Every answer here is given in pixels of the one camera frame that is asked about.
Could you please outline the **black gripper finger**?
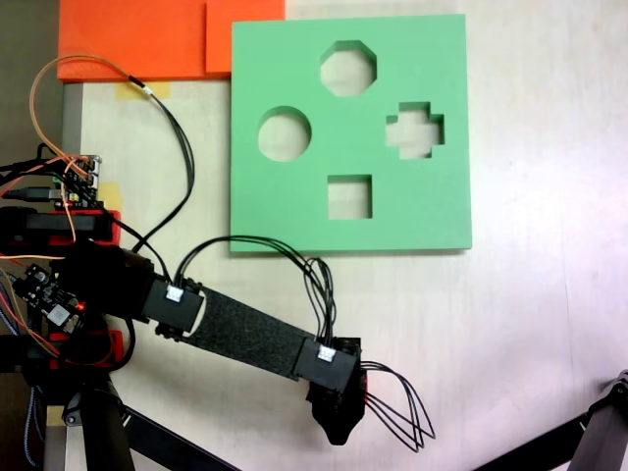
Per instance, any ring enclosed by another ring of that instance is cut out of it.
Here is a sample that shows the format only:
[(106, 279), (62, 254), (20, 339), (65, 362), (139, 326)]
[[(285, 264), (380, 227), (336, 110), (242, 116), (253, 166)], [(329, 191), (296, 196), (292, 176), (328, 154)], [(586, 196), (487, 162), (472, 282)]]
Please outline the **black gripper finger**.
[(350, 434), (361, 421), (361, 416), (320, 415), (315, 421), (322, 428), (331, 445), (345, 445)]

